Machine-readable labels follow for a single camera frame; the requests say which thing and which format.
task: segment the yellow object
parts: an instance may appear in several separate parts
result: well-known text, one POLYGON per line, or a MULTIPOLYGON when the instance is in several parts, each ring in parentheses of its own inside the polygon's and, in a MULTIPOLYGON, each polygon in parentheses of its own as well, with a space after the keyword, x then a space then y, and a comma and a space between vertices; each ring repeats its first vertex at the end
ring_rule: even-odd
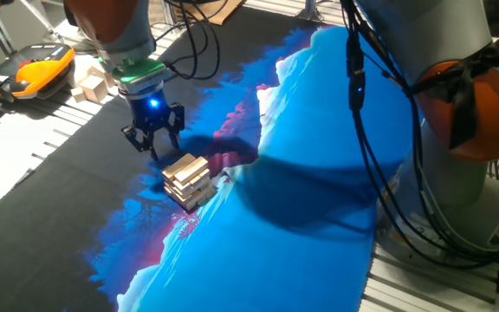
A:
POLYGON ((75 58, 75 51, 69 50, 60 61, 33 62, 20 68, 16 73, 16 81, 27 81, 29 86, 22 92, 13 92, 13 96, 22 97, 38 92, 50 83, 75 58))

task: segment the jenga block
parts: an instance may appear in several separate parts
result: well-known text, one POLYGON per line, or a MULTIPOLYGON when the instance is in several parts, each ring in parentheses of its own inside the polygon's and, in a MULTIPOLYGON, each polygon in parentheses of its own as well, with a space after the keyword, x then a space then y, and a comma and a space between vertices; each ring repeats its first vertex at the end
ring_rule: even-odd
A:
POLYGON ((207 204, 207 197, 203 197, 198 201, 199 206, 203 206, 205 204, 207 204))
POLYGON ((188 154, 184 155, 184 157, 182 157, 177 162, 175 162, 174 164, 168 166, 167 168, 165 168, 165 170, 163 170, 163 172, 162 172, 163 173, 163 178, 165 180, 171 181, 172 177, 177 172, 179 172, 180 170, 182 170, 182 168, 188 166, 194 160, 196 160, 196 158, 193 157, 191 154, 188 153, 188 154))
POLYGON ((201 181, 201 177, 197 175, 194 179, 190 180, 190 185, 196 185, 199 181, 201 181))
POLYGON ((185 202, 185 208, 186 208, 186 210, 190 211, 198 203, 198 201, 201 198, 205 198, 205 195, 207 195, 207 192, 209 191, 209 188, 213 188, 213 186, 209 185, 207 187, 207 189, 205 189, 205 190, 195 191, 192 194, 191 199, 189 199, 188 201, 185 202))
POLYGON ((199 157, 191 164, 184 167, 181 171, 177 172, 174 175, 174 178, 177 179, 178 182, 182 185, 185 185, 186 183, 189 184, 192 179, 194 179, 197 175, 207 169, 208 165, 209 164, 207 163, 207 160, 205 158, 199 157))
POLYGON ((200 179, 195 185, 193 185, 193 190, 201 190, 201 189, 205 189, 207 187, 207 185, 209 185, 211 183, 211 180, 209 179, 209 177, 205 177, 203 179, 200 179))
POLYGON ((199 174, 199 178, 200 179, 205 179, 205 178, 209 178, 211 175, 211 171, 209 171, 209 169, 205 169, 203 172, 201 172, 199 174))
POLYGON ((190 196, 193 194, 193 191, 196 191, 196 190, 193 190, 192 192, 186 192, 186 193, 182 193, 178 190, 178 188, 174 185, 167 185, 167 187, 172 191, 174 192, 180 199, 182 200, 187 200, 188 198, 190 198, 190 196))
POLYGON ((172 181, 172 185, 176 188, 176 191, 184 194, 186 192, 189 192, 193 189, 193 187, 191 186, 190 183, 186 183, 185 185, 183 185, 182 183, 180 183, 180 181, 178 181, 177 179, 174 179, 172 181))
POLYGON ((211 199, 211 198, 213 198, 213 196, 215 196, 215 194, 217 194, 217 191, 215 190, 215 188, 214 188, 214 187, 212 187, 212 188, 211 188, 211 189, 207 192, 207 194, 205 194, 205 197, 206 197, 207 199, 211 199))
POLYGON ((177 196, 177 194, 175 194, 173 191, 171 191, 170 188, 168 188, 167 186, 165 186, 165 192, 167 193, 167 195, 169 195, 169 197, 172 198, 172 200, 176 201, 177 203, 183 205, 184 204, 184 200, 182 200, 179 196, 177 196))

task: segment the small wooden cube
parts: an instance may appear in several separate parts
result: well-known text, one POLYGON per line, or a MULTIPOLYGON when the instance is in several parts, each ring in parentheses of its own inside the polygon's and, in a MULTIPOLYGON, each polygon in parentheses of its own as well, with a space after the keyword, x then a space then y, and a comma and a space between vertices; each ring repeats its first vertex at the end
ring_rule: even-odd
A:
POLYGON ((71 89, 70 92, 72 93, 76 103, 80 103, 86 100, 86 95, 84 94, 84 90, 82 90, 82 88, 74 88, 71 89))
POLYGON ((107 88, 116 86, 116 83, 111 74, 106 72, 99 62, 94 62, 94 65, 92 65, 92 67, 88 70, 88 73, 90 75, 94 75, 103 79, 105 81, 105 84, 107 85, 107 88))
POLYGON ((89 101, 100 103, 108 95, 107 85, 100 77, 89 76, 81 83, 82 90, 89 101))

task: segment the wooden block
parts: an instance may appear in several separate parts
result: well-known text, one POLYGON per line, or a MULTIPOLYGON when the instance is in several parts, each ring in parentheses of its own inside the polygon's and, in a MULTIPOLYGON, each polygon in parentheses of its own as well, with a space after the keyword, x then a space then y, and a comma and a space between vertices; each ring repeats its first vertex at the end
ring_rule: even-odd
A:
POLYGON ((210 188, 207 188, 206 190, 207 190, 207 192, 205 193, 205 197, 201 198, 198 201, 198 205, 200 205, 200 206, 207 204, 209 199, 213 198, 213 196, 215 196, 215 194, 217 193, 217 191, 215 191, 215 187, 213 187, 213 186, 211 186, 210 188))
POLYGON ((86 100, 86 95, 84 94, 84 90, 82 90, 82 88, 74 88, 70 90, 70 92, 72 93, 76 103, 80 103, 86 100))
POLYGON ((68 84, 72 88, 79 88, 83 81, 88 77, 87 70, 84 68, 76 68, 75 74, 68 77, 68 84))
POLYGON ((94 65, 92 65, 92 67, 87 72, 90 75, 94 75, 103 79, 105 81, 105 84, 107 85, 107 88, 112 88, 117 85, 111 74, 106 72, 99 62, 94 62, 94 65))
POLYGON ((203 157, 199 157, 195 161, 193 161, 188 166, 184 167, 181 171, 177 172, 174 175, 174 178, 178 180, 178 182, 182 185, 189 183, 192 179, 194 179, 197 175, 207 169, 207 160, 203 157))
POLYGON ((181 184, 177 179, 174 179, 171 186, 172 189, 178 194, 181 194, 181 196, 188 196, 210 182, 211 180, 209 178, 209 175, 205 176, 204 178, 200 178, 199 176, 197 176, 190 183, 186 183, 185 185, 181 184))
POLYGON ((169 188, 169 190, 171 190, 171 192, 174 192, 180 199, 182 199, 183 201, 187 200, 190 198, 191 194, 193 192, 188 192, 186 194, 183 194, 182 192, 180 192, 178 190, 178 188, 174 185, 169 185, 167 183, 165 183, 165 186, 167 186, 169 188))
POLYGON ((174 179, 172 181, 172 185, 174 185, 174 187, 176 188, 176 190, 178 192, 183 193, 183 194, 186 192, 189 192, 193 189, 193 187, 191 186, 190 183, 182 184, 177 179, 174 179))
POLYGON ((108 95, 105 81, 100 77, 89 76, 81 83, 82 90, 89 101, 100 103, 108 95))
POLYGON ((204 198, 201 198, 199 201, 198 201, 198 205, 199 206, 203 206, 207 204, 207 197, 204 197, 204 198))
POLYGON ((196 204, 198 203, 198 201, 201 198, 205 198, 205 195, 207 195, 207 192, 209 191, 209 188, 213 188, 213 186, 209 185, 207 187, 207 189, 205 189, 205 190, 195 191, 192 194, 191 199, 189 199, 188 201, 185 202, 185 208, 186 208, 186 210, 190 211, 194 206, 196 206, 196 204))
POLYGON ((174 199, 175 201, 178 201, 178 196, 167 185, 165 185, 165 192, 172 199, 174 199))
POLYGON ((203 190, 207 188, 207 185, 211 184, 211 179, 209 177, 205 177, 203 179, 200 179, 195 185, 192 186, 193 190, 203 190))
POLYGON ((200 179, 205 179, 205 178, 209 178, 211 175, 211 171, 209 171, 209 169, 205 169, 203 172, 201 172, 199 174, 199 178, 200 179))
POLYGON ((207 192, 207 194, 205 195, 205 197, 207 199, 211 199, 213 198, 213 196, 215 196, 215 194, 217 194, 217 190, 215 190, 215 187, 212 187, 209 192, 207 192))
POLYGON ((167 168, 165 168, 165 170, 163 170, 162 174, 163 174, 164 180, 172 181, 172 177, 177 172, 182 170, 182 168, 188 166, 194 160, 196 160, 196 158, 193 157, 191 154, 188 153, 188 154, 184 155, 184 157, 182 157, 177 162, 175 162, 174 164, 168 166, 167 168))

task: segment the black cable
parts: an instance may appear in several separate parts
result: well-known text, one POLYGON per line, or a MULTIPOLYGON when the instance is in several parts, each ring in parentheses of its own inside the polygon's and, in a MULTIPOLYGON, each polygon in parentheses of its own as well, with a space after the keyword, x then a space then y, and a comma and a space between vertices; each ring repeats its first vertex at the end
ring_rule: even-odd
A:
MULTIPOLYGON (((165 0, 166 3, 170 4, 171 6, 175 7, 175 8, 178 8, 180 9, 180 7, 178 5, 176 5, 175 3, 171 3, 169 0, 165 0)), ((193 19, 196 19, 196 17, 190 12, 190 11, 186 11, 193 19)), ((195 22, 193 23, 189 23, 190 25, 193 25, 194 23, 197 23, 199 25, 199 27, 201 28, 201 31, 203 31, 204 33, 204 46, 201 48, 201 50, 198 51, 197 55, 202 55, 205 50, 207 50, 207 47, 209 45, 209 37, 207 36, 207 31, 205 30, 204 28, 204 24, 201 23, 201 21, 199 21, 198 19, 196 19, 195 22)), ((183 60, 187 60, 187 59, 190 59, 194 57, 194 55, 186 55, 186 56, 182 56, 182 57, 179 57, 173 61, 171 61, 168 65, 169 67, 170 66, 173 66, 176 62, 180 62, 180 61, 183 61, 183 60)))
POLYGON ((196 10, 199 12, 199 14, 201 14, 201 16, 207 22, 207 24, 209 25, 209 29, 211 30, 211 33, 213 34, 213 38, 215 39, 215 45, 216 45, 216 49, 217 49, 217 62, 216 62, 216 65, 215 65, 215 69, 213 70, 213 73, 211 73, 210 75, 207 75, 205 77, 194 77, 194 79, 197 79, 197 80, 207 80, 207 79, 210 79, 214 75, 217 74, 218 68, 219 68, 219 66, 221 64, 221 49, 220 49, 220 44, 219 44, 219 41, 218 41, 217 33, 215 32, 215 30, 211 26, 211 22, 209 21, 209 18, 204 14, 204 12, 192 0, 188 0, 188 2, 191 3, 194 6, 194 8, 196 8, 196 10))
MULTIPOLYGON (((351 0, 342 0, 342 2, 352 3, 351 0)), ((354 7, 351 6, 351 5, 347 6, 347 5, 344 5, 344 4, 342 4, 342 7, 347 10, 347 19, 348 19, 348 23, 349 23, 349 25, 347 26, 347 29, 348 29, 348 43, 347 43, 347 53, 348 53, 347 57, 348 57, 348 61, 347 61, 347 66, 348 67, 352 67, 351 69, 348 70, 348 73, 349 73, 348 76, 350 77, 350 93, 352 93, 353 92, 353 87, 352 87, 353 83, 360 83, 360 82, 362 82, 362 81, 358 81, 358 80, 356 80, 355 82, 353 82, 353 77, 355 75, 362 75, 360 73, 363 72, 363 70, 362 70, 362 65, 363 64, 361 63, 361 60, 359 58, 356 58, 356 54, 358 54, 358 53, 362 54, 362 50, 361 50, 361 48, 359 46, 359 38, 356 37, 356 36, 358 36, 358 33, 357 33, 357 30, 356 30, 357 21, 355 19, 354 7)), ((352 108, 352 110, 354 110, 353 103, 351 103, 352 100, 353 100, 353 97, 350 95, 350 107, 352 108)), ((359 105, 355 105, 355 107, 357 107, 358 109, 360 109, 362 107, 362 103, 359 104, 359 105)), ((379 171, 379 176, 381 177, 381 179, 383 181, 383 184, 385 185, 385 188, 386 188, 386 191, 388 192, 390 200, 394 203, 394 207, 396 208, 396 211, 398 212, 399 216, 404 221, 405 225, 407 225, 417 236, 419 236, 422 239, 424 239, 424 241, 426 241, 427 243, 429 243, 429 244, 431 244, 431 245, 433 245, 433 246, 435 246, 435 247, 437 247, 439 249, 448 251, 444 246, 435 243, 434 241, 432 241, 430 238, 428 238, 427 236, 425 236, 423 233, 419 232, 414 226, 411 225, 411 223, 409 222, 409 220, 407 220, 407 218, 405 217, 405 214, 399 208, 398 201, 393 196, 390 188, 387 187, 387 182, 386 182, 386 178, 384 177, 384 174, 382 173, 382 171, 379 170, 379 168, 377 166, 375 166, 375 168, 377 169, 377 171, 379 171)))
POLYGON ((386 69, 384 69, 382 66, 380 66, 380 65, 379 65, 379 64, 378 64, 378 63, 377 63, 377 62, 376 62, 376 61, 375 61, 375 60, 374 60, 371 56, 369 56, 369 54, 367 54, 367 53, 363 52, 363 55, 364 55, 366 58, 368 58, 368 59, 369 59, 369 61, 373 62, 373 64, 374 64, 377 68, 379 68, 379 69, 380 69, 380 72, 381 72, 381 74, 382 74, 382 76, 383 76, 383 77, 388 78, 388 79, 390 79, 391 81, 392 81, 392 80, 394 80, 394 82, 395 82, 395 83, 397 83, 397 82, 396 82, 396 78, 394 78, 394 76, 392 76, 392 75, 390 74, 390 72, 389 72, 389 71, 387 71, 387 70, 386 70, 386 69))
POLYGON ((495 170, 496 180, 499 180, 499 167, 498 167, 498 163, 495 162, 495 161, 490 161, 490 167, 492 167, 492 165, 494 165, 494 168, 496 169, 495 170))
MULTIPOLYGON (((207 47, 209 46, 209 37, 207 36, 207 31, 205 31, 204 25, 200 21, 198 21, 198 25, 201 27, 201 31, 204 33, 204 46, 197 52, 197 55, 200 56, 205 52, 205 50, 207 50, 207 47)), ((173 60, 170 63, 170 65, 174 65, 177 62, 187 60, 187 59, 190 59, 192 57, 194 57, 194 56, 193 55, 186 55, 186 56, 179 57, 179 58, 173 60)))
POLYGON ((396 232, 404 240, 405 244, 407 246, 409 246, 411 250, 413 250, 416 254, 418 254, 420 257, 422 257, 426 261, 443 266, 443 267, 446 267, 446 268, 460 269, 460 270, 472 270, 472 269, 481 268, 485 265, 493 263, 494 261, 492 261, 492 260, 487 260, 487 261, 483 261, 483 262, 479 262, 479 263, 475 263, 475 264, 470 264, 470 265, 455 265, 455 264, 443 263, 443 262, 432 259, 431 257, 425 255, 421 250, 419 250, 417 247, 415 247, 415 245, 412 244, 412 242, 409 240, 409 238, 407 238, 407 236, 401 230, 398 223, 396 222, 396 219, 394 218, 394 216, 390 212, 390 209, 388 208, 388 205, 386 204, 386 201, 384 200, 384 198, 382 196, 379 185, 377 184, 377 182, 374 178, 373 172, 371 170, 371 165, 369 164, 369 159, 368 159, 368 157, 370 155, 367 155, 367 153, 366 153, 366 147, 365 147, 365 143, 364 143, 364 140, 366 140, 366 136, 365 136, 365 131, 363 130, 363 125, 361 123, 361 117, 360 117, 359 112, 353 112, 353 120, 355 122, 355 130, 358 134, 358 141, 360 143, 361 154, 363 156, 363 160, 365 163, 365 167, 366 167, 366 171, 367 171, 367 174, 369 176, 369 179, 371 180, 371 183, 373 184, 373 188, 374 188, 375 192, 377 193, 377 197, 379 198, 379 201, 380 201, 386 215, 390 219, 396 232))
MULTIPOLYGON (((173 7, 179 8, 179 6, 178 6, 178 5, 176 5, 175 3, 172 3, 172 2, 170 2, 169 0, 165 0, 165 1, 166 1, 168 4, 172 5, 173 7)), ((213 77, 214 75, 216 75, 216 74, 217 74, 217 72, 218 72, 218 68, 219 68, 219 65, 220 65, 220 58, 221 58, 221 55, 220 55, 220 44, 219 44, 219 41, 218 41, 218 38, 217 38, 217 33, 215 32, 215 30, 214 30, 214 29, 213 29, 213 27, 211 26, 211 22, 209 21, 209 17, 207 17, 207 16, 205 15, 205 13, 204 13, 204 12, 203 12, 203 11, 202 11, 202 10, 201 10, 201 9, 200 9, 200 8, 199 8, 199 7, 198 7, 198 6, 197 6, 197 5, 193 2, 193 1, 188 0, 188 1, 186 1, 186 2, 187 2, 187 3, 189 3, 189 4, 191 4, 191 5, 192 5, 192 6, 193 6, 193 7, 194 7, 194 8, 195 8, 198 12, 199 12, 199 14, 200 14, 200 15, 204 18, 204 20, 206 21, 206 23, 207 23, 207 25, 208 25, 209 29, 211 30, 211 33, 212 33, 212 35, 213 35, 213 39, 214 39, 215 44, 216 44, 216 47, 217 47, 217 63, 216 63, 215 69, 213 70, 213 73, 212 73, 212 74, 210 74, 210 75, 204 76, 204 77, 195 77, 195 76, 193 76, 193 77, 191 77, 191 78, 187 78, 187 75, 185 75, 185 74, 182 74, 182 73, 178 72, 178 70, 174 67, 174 63, 176 63, 176 62, 178 62, 178 61, 181 61, 181 60, 189 59, 189 58, 192 58, 192 57, 196 57, 196 58, 197 58, 197 57, 198 57, 198 55, 200 55, 201 53, 203 53, 203 52, 207 49, 207 33, 205 32, 205 30, 204 30, 204 28, 203 28, 203 25, 202 25, 202 31, 204 32, 204 35, 205 35, 205 45, 204 45, 204 49, 202 49, 202 51, 201 51, 201 52, 196 52, 196 53, 194 53, 193 55, 187 55, 187 56, 180 57, 179 59, 173 60, 172 62, 170 62, 170 63, 168 64, 168 67, 169 67, 169 69, 170 69, 173 73, 175 73, 176 75, 180 76, 181 78, 184 78, 184 79, 196 79, 196 80, 207 80, 207 79, 212 78, 212 77, 213 77)), ((196 17, 195 17, 192 13, 188 12, 188 14, 189 14, 192 18, 196 19, 196 17)), ((189 24, 190 24, 190 23, 189 23, 187 20, 185 20, 185 25, 189 25, 189 24)), ((166 35, 167 33, 168 33, 168 32, 165 32, 165 33, 164 33, 163 35, 161 35, 158 39, 162 38, 162 37, 163 37, 164 35, 166 35)))
MULTIPOLYGON (((353 3, 351 3, 349 5, 349 8, 348 8, 348 5, 346 5, 346 6, 344 5, 344 3, 343 3, 342 0, 340 0, 340 3, 342 4, 344 13, 346 13, 348 15, 348 20, 350 22, 350 26, 349 27, 347 26, 347 29, 348 29, 348 34, 351 35, 351 33, 356 30, 356 25, 359 26, 357 24, 356 20, 355 20, 355 17, 357 16, 357 18, 360 21, 363 21, 363 19, 358 14, 358 12, 357 12, 356 8, 354 7, 353 3)), ((407 84, 406 84, 405 80, 403 79, 403 77, 399 74, 398 70, 393 66, 392 61, 389 58, 387 58, 387 57, 383 58, 383 55, 387 55, 387 52, 386 51, 379 51, 380 49, 384 48, 384 46, 379 43, 379 38, 378 37, 376 38, 377 42, 371 42, 372 38, 370 38, 369 35, 372 34, 373 31, 371 29, 369 29, 369 31, 364 31, 363 28, 360 28, 360 31, 361 31, 362 35, 366 38, 366 40, 369 42, 369 44, 372 46, 372 48, 375 50, 375 52, 377 52, 377 54, 379 55, 379 57, 381 59, 383 59, 383 62, 385 62, 385 64, 387 65, 387 67, 390 70, 392 70, 392 72, 394 74, 393 79, 395 81, 398 81, 403 88, 408 89, 409 86, 407 86, 407 84)), ((423 189, 422 189, 422 178, 423 177, 420 174, 420 171, 418 170, 418 164, 420 166, 422 166, 422 160, 423 160, 422 138, 421 138, 421 133, 420 133, 420 123, 418 122, 418 109, 417 109, 417 105, 414 102, 414 100, 412 99, 412 97, 410 97, 410 101, 412 103, 412 114, 413 114, 413 117, 414 117, 413 118, 413 151, 414 151, 413 152, 413 162, 414 162, 414 169, 415 169, 415 172, 416 172, 416 178, 418 179, 418 181, 417 181, 418 182, 418 189, 419 189, 419 192, 421 192, 421 191, 423 191, 423 189)), ((387 191, 390 192, 390 188, 387 186, 386 180, 383 181, 383 182, 385 184, 385 188, 387 189, 387 191)), ((423 199, 423 197, 422 197, 422 195, 420 193, 419 193, 419 197, 420 197, 420 199, 422 201, 422 205, 424 207, 424 213, 425 213, 425 215, 427 217, 429 217, 430 213, 426 210, 426 205, 424 204, 424 199, 423 199)), ((433 230, 437 230, 437 227, 439 227, 439 224, 437 224, 436 218, 434 220, 430 220, 430 223, 431 223, 431 226, 433 227, 433 230)), ((445 233, 440 232, 440 234, 438 234, 438 235, 444 241, 448 241, 448 242, 445 242, 445 243, 447 243, 448 245, 452 245, 452 247, 454 247, 456 249, 457 256, 459 256, 459 257, 464 257, 464 255, 468 255, 468 256, 480 257, 481 259, 489 259, 489 260, 496 260, 498 258, 497 257, 497 253, 496 254, 482 254, 482 255, 474 254, 474 253, 470 252, 469 250, 466 250, 465 248, 462 248, 460 245, 458 245, 457 243, 455 243, 452 240, 450 240, 450 238, 446 237, 444 234, 445 233)))
MULTIPOLYGON (((357 11, 357 8, 354 6, 354 3, 352 1, 348 1, 347 4, 348 5, 345 6, 345 9, 347 10, 348 21, 350 22, 349 29, 350 29, 350 31, 355 31, 356 28, 358 26, 360 26, 356 22, 356 17, 361 21, 362 21, 362 19, 361 19, 360 14, 358 14, 359 12, 357 11)), ((359 27, 359 30, 361 31, 361 33, 364 37, 366 37, 365 35, 369 35, 372 33, 371 30, 364 31, 361 27, 359 27)), ((372 47, 373 47, 373 49, 375 47, 380 48, 379 45, 372 45, 372 47)), ((386 52, 385 53, 378 53, 378 55, 382 59, 383 58, 382 55, 387 55, 387 53, 386 52)), ((397 69, 393 66, 392 62, 384 60, 384 59, 383 59, 383 61, 385 63, 387 63, 386 65, 388 66, 388 68, 390 68, 394 72, 394 75, 396 76, 396 77, 394 77, 394 79, 398 79, 398 81, 400 81, 402 86, 406 86, 405 80, 403 79, 403 76, 401 76, 399 74, 397 69)), ((423 191, 422 179, 421 179, 422 177, 421 177, 420 172, 418 170, 418 165, 422 166, 422 163, 423 163, 422 138, 421 138, 421 134, 420 134, 420 123, 418 123, 418 109, 417 109, 416 104, 414 103, 414 100, 411 97, 410 97, 410 101, 412 102, 412 115, 413 115, 413 121, 412 121, 413 122, 413 151, 416 151, 416 152, 413 152, 413 164, 414 164, 414 170, 415 170, 416 178, 417 178, 417 182, 418 182, 419 200, 421 201, 421 205, 424 209, 424 214, 427 217, 429 223, 431 224, 432 229, 437 233, 437 235, 439 235, 446 244, 448 244, 450 247, 452 247, 453 249, 455 249, 458 252, 457 256, 467 257, 469 259, 471 259, 472 257, 486 258, 485 255, 474 254, 474 253, 470 252, 469 250, 462 248, 457 243, 453 242, 445 234, 445 232, 440 230, 440 226, 439 226, 436 218, 431 217, 431 214, 428 212, 428 210, 426 208, 426 204, 425 204, 423 196, 421 194, 423 191)))
MULTIPOLYGON (((398 204, 398 201, 396 200, 396 198, 394 197, 393 195, 393 192, 392 192, 392 189, 390 187, 388 187, 388 182, 386 180, 386 177, 384 175, 384 173, 382 172, 382 169, 380 168, 380 165, 379 165, 379 162, 377 161, 375 155, 374 155, 374 152, 373 152, 373 149, 371 148, 371 145, 369 144, 369 141, 368 139, 366 138, 365 136, 365 130, 364 130, 364 127, 362 126, 362 120, 360 118, 360 129, 362 131, 362 134, 361 134, 361 137, 363 138, 363 141, 364 141, 364 144, 365 144, 365 147, 366 147, 366 150, 368 151, 369 153, 369 157, 371 157, 371 160, 374 164, 374 167, 375 167, 375 170, 377 171, 377 174, 378 176, 380 177, 380 180, 382 181, 383 183, 383 186, 385 187, 386 189, 386 192, 388 193, 388 197, 390 198, 390 200, 392 201, 393 205, 394 205, 394 208, 396 209, 396 211, 398 212, 398 215, 402 218, 402 221, 405 223, 405 225, 407 225, 407 227, 409 227, 416 235, 418 235, 419 237, 421 237, 421 239, 423 239, 424 241, 426 241, 427 243, 439 248, 440 250, 444 250, 450 254, 454 253, 453 250, 450 250, 448 247, 446 246, 443 246, 441 244, 438 244, 434 241, 432 241, 430 238, 428 238, 427 236, 425 236, 423 233, 419 232, 412 224, 411 222, 409 222, 409 220, 405 217, 405 214, 402 212, 401 208, 399 207, 399 204, 398 204)), ((497 257, 494 257, 496 256, 496 254, 489 254, 486 256, 487 259, 492 259, 492 260, 496 260, 497 257)), ((466 260, 470 260, 470 261, 473 261, 473 262, 477 262, 479 260, 484 260, 484 259, 477 259, 476 258, 476 255, 471 255, 471 254, 464 254, 464 255, 457 255, 463 259, 466 259, 466 260)))
MULTIPOLYGON (((184 21, 185 21, 185 23, 187 25, 188 24, 188 17, 186 15, 186 9, 184 7, 184 3, 183 2, 180 2, 180 11, 182 12, 182 18, 184 18, 184 21)), ((191 52, 193 53, 193 56, 194 56, 193 57, 193 59, 194 59, 194 67, 191 70, 191 74, 189 74, 189 75, 179 73, 178 71, 174 70, 173 67, 171 67, 171 69, 173 69, 173 71, 176 74, 178 74, 178 76, 180 76, 180 78, 183 78, 183 79, 186 79, 186 80, 190 80, 191 78, 193 78, 196 75, 196 72, 198 71, 198 48, 196 47, 196 42, 194 41, 194 37, 193 37, 193 35, 191 33, 190 26, 186 27, 186 31, 188 32, 188 38, 190 40, 191 52)))

